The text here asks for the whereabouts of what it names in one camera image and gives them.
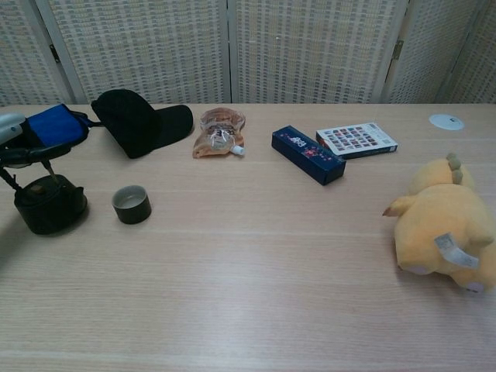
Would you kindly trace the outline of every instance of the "card game box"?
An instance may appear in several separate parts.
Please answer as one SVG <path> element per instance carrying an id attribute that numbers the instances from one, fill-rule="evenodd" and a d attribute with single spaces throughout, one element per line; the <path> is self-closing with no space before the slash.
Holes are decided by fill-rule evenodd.
<path id="1" fill-rule="evenodd" d="M 272 147 L 320 184 L 343 176 L 345 160 L 292 126 L 272 133 Z"/>
<path id="2" fill-rule="evenodd" d="M 375 122 L 317 131 L 317 141 L 343 159 L 392 153 L 398 144 Z"/>

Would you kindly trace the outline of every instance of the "blue pouch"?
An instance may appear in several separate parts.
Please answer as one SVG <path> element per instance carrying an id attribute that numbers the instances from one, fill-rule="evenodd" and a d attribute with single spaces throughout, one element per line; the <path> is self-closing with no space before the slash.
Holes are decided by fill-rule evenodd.
<path id="1" fill-rule="evenodd" d="M 37 137 L 34 141 L 29 139 L 32 146 L 74 146 L 86 140 L 89 128 L 99 125 L 83 112 L 71 111 L 66 105 L 57 105 L 30 116 L 28 123 Z"/>

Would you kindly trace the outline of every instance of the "navy blue box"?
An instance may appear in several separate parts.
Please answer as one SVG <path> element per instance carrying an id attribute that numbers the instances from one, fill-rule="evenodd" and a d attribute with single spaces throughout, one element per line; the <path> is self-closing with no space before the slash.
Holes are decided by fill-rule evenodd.
<path id="1" fill-rule="evenodd" d="M 345 160 L 292 126 L 272 133 L 272 147 L 320 184 L 343 176 Z"/>

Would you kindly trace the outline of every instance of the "cap brim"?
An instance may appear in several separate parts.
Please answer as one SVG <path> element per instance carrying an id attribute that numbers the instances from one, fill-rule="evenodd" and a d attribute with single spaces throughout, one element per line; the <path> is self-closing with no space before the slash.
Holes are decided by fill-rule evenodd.
<path id="1" fill-rule="evenodd" d="M 181 141 L 191 134 L 193 114 L 189 107 L 176 105 L 156 110 L 161 120 L 161 131 L 154 148 L 158 149 Z"/>

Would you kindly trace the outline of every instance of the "white round sticker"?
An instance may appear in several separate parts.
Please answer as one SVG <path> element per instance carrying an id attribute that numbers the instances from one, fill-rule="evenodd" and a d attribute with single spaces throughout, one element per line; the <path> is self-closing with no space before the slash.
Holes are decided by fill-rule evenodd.
<path id="1" fill-rule="evenodd" d="M 447 114 L 430 115 L 429 121 L 438 128 L 446 130 L 460 130 L 465 126 L 465 124 L 456 116 Z"/>

